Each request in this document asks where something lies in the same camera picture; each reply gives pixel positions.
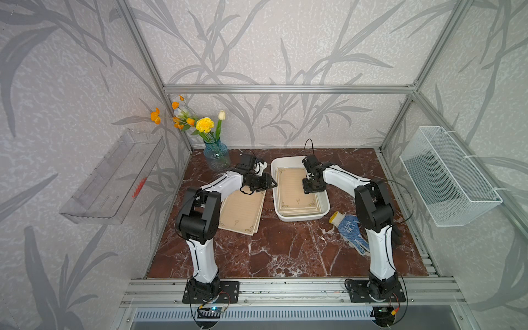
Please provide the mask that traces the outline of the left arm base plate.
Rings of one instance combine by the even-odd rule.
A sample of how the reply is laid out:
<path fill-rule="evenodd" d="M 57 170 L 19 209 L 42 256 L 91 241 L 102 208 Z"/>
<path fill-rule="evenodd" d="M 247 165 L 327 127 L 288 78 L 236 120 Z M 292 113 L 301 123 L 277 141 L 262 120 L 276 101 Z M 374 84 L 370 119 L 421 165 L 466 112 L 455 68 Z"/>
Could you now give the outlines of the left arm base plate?
<path fill-rule="evenodd" d="M 239 291 L 239 281 L 217 279 L 212 283 L 202 283 L 191 279 L 186 284 L 182 302 L 184 304 L 237 303 Z"/>

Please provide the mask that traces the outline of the white plastic storage box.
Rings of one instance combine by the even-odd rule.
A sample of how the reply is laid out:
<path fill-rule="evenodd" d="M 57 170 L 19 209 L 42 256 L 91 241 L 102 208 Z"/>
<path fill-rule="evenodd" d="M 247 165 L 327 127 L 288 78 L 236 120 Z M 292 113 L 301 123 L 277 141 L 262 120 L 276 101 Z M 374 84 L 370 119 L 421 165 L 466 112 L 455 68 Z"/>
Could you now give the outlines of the white plastic storage box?
<path fill-rule="evenodd" d="M 274 209 L 284 222 L 317 220 L 330 211 L 326 191 L 305 193 L 302 184 L 307 170 L 303 159 L 303 156 L 292 156 L 272 161 L 272 178 L 278 184 L 273 188 Z"/>

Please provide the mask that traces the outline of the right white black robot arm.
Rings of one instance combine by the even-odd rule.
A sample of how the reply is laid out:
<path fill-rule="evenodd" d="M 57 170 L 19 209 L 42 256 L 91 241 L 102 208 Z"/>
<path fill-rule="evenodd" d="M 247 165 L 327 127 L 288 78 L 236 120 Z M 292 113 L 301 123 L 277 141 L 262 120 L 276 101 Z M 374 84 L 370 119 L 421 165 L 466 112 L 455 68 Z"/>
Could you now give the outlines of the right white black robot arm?
<path fill-rule="evenodd" d="M 390 246 L 395 211 L 386 183 L 354 175 L 336 164 L 323 164 L 313 155 L 304 158 L 302 165 L 307 171 L 302 180 L 304 193 L 324 192 L 332 185 L 354 198 L 356 217 L 368 237 L 371 294 L 391 291 L 399 281 Z"/>

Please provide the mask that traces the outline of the red pen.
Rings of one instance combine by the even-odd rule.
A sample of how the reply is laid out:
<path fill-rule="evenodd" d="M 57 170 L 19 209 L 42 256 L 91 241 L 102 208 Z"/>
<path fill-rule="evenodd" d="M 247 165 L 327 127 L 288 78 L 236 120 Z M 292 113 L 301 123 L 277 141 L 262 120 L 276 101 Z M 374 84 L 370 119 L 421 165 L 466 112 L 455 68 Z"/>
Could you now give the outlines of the red pen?
<path fill-rule="evenodd" d="M 136 187 L 135 191 L 133 192 L 132 198 L 135 199 L 141 192 L 142 188 L 144 187 L 145 183 L 147 181 L 147 177 L 140 180 L 138 186 Z"/>

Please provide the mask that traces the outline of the blue glass vase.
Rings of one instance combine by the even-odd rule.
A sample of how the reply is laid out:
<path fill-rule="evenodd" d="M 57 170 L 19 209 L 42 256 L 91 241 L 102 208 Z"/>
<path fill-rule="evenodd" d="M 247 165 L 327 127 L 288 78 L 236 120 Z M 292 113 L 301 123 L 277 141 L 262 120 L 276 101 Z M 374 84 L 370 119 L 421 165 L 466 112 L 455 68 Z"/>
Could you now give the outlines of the blue glass vase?
<path fill-rule="evenodd" d="M 228 147 L 221 141 L 206 143 L 203 150 L 206 162 L 214 172 L 224 172 L 231 166 Z"/>

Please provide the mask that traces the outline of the blue dotted work glove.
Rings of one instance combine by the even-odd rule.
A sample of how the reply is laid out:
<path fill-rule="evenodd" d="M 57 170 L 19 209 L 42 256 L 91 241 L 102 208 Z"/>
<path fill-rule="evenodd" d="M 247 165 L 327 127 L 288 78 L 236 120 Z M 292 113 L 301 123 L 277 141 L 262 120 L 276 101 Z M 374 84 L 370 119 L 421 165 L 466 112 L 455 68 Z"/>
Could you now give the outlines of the blue dotted work glove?
<path fill-rule="evenodd" d="M 330 224 L 338 229 L 341 237 L 355 248 L 361 256 L 370 255 L 368 241 L 360 232 L 360 222 L 355 215 L 342 214 L 336 211 L 329 220 Z"/>

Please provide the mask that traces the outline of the left circuit board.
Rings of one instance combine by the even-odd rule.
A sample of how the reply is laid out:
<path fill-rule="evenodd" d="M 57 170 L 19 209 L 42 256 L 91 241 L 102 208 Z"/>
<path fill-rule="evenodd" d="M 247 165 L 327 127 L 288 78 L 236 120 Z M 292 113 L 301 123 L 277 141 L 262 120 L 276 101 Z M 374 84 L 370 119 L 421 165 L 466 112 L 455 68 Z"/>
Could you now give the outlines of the left circuit board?
<path fill-rule="evenodd" d="M 196 315 L 201 319 L 219 319 L 229 308 L 228 305 L 200 305 L 197 308 Z"/>

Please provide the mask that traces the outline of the yellow orange flower bouquet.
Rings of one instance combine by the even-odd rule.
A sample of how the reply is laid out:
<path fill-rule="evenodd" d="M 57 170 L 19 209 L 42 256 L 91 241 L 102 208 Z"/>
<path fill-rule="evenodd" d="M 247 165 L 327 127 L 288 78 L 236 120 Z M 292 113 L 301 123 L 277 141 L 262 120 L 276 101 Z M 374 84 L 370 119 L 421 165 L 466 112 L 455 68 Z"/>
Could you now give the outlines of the yellow orange flower bouquet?
<path fill-rule="evenodd" d="M 162 119 L 171 119 L 174 126 L 180 131 L 193 129 L 192 136 L 199 136 L 206 144 L 212 144 L 220 141 L 222 123 L 226 118 L 225 111 L 220 111 L 217 121 L 209 117 L 199 116 L 187 103 L 184 96 L 180 96 L 179 102 L 173 102 L 171 107 L 176 111 L 172 117 L 163 116 L 161 111 L 156 108 L 150 113 L 150 120 L 156 125 L 160 125 Z"/>

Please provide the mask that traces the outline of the right circuit board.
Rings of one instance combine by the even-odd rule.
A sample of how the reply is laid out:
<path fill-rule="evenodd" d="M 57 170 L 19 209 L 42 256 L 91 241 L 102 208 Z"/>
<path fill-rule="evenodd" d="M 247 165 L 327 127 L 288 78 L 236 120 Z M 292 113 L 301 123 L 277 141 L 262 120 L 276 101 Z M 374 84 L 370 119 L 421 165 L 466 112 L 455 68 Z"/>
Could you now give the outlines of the right circuit board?
<path fill-rule="evenodd" d="M 394 321 L 400 308 L 394 308 L 390 306 L 374 306 L 371 311 L 371 317 L 375 320 L 390 320 Z"/>

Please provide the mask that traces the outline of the black yellow work glove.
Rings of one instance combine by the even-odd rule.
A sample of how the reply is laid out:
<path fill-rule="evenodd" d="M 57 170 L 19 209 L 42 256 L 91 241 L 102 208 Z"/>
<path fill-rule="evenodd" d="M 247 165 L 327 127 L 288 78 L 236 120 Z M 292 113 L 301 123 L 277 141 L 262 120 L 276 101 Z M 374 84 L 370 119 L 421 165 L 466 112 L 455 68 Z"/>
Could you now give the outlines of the black yellow work glove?
<path fill-rule="evenodd" d="M 391 244 L 393 249 L 400 247 L 402 243 L 402 233 L 400 229 L 394 225 L 392 226 L 392 233 L 391 233 Z"/>

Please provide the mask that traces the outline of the beige stationery paper stack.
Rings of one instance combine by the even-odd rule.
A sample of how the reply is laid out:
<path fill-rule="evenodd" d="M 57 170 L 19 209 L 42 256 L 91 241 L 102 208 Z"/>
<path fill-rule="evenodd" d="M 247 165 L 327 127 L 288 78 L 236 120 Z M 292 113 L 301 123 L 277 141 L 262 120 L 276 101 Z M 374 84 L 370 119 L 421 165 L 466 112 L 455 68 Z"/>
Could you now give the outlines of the beige stationery paper stack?
<path fill-rule="evenodd" d="M 316 193 L 305 194 L 302 180 L 307 177 L 304 168 L 278 168 L 279 213 L 284 217 L 313 215 L 321 211 Z"/>

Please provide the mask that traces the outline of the clear plastic wall shelf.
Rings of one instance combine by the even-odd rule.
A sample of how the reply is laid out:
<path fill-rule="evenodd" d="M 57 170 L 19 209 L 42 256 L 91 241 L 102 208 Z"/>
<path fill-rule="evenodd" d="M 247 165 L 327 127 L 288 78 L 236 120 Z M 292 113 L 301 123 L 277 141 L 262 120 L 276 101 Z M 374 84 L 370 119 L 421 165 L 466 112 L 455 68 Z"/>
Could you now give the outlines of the clear plastic wall shelf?
<path fill-rule="evenodd" d="M 127 129 L 59 214 L 75 224 L 122 224 L 136 201 L 133 192 L 148 179 L 165 146 L 162 136 Z"/>

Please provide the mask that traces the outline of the circuit board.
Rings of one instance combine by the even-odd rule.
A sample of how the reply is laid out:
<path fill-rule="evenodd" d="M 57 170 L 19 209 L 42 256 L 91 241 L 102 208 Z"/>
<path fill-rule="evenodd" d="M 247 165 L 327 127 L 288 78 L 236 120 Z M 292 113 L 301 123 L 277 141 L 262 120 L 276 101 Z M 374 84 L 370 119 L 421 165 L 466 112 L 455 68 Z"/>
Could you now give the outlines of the circuit board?
<path fill-rule="evenodd" d="M 200 305 L 197 308 L 196 315 L 201 319 L 219 319 L 229 308 L 228 305 Z"/>
<path fill-rule="evenodd" d="M 390 306 L 374 306 L 371 311 L 371 317 L 375 320 L 390 320 L 394 321 L 400 308 L 394 308 Z"/>

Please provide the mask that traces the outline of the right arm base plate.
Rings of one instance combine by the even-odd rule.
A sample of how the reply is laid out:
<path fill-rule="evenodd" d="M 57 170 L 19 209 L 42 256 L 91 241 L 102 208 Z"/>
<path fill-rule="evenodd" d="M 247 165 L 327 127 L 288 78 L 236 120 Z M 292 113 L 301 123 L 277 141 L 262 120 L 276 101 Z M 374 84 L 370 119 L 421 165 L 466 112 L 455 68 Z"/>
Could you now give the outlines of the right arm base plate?
<path fill-rule="evenodd" d="M 407 301 L 405 290 L 400 282 L 389 284 L 389 289 L 382 289 L 369 280 L 345 280 L 345 289 L 353 303 L 404 303 Z"/>

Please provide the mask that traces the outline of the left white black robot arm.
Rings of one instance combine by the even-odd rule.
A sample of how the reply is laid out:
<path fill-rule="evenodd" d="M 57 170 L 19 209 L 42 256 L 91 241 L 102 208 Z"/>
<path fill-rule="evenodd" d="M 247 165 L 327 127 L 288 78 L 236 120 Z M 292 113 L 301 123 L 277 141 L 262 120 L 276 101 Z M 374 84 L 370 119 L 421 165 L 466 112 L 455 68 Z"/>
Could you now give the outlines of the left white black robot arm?
<path fill-rule="evenodd" d="M 200 290 L 219 289 L 219 269 L 215 262 L 213 238 L 220 223 L 221 203 L 247 186 L 259 193 L 278 186 L 269 173 L 227 171 L 219 179 L 198 188 L 188 188 L 175 220 L 175 231 L 191 251 L 193 275 L 190 284 Z"/>

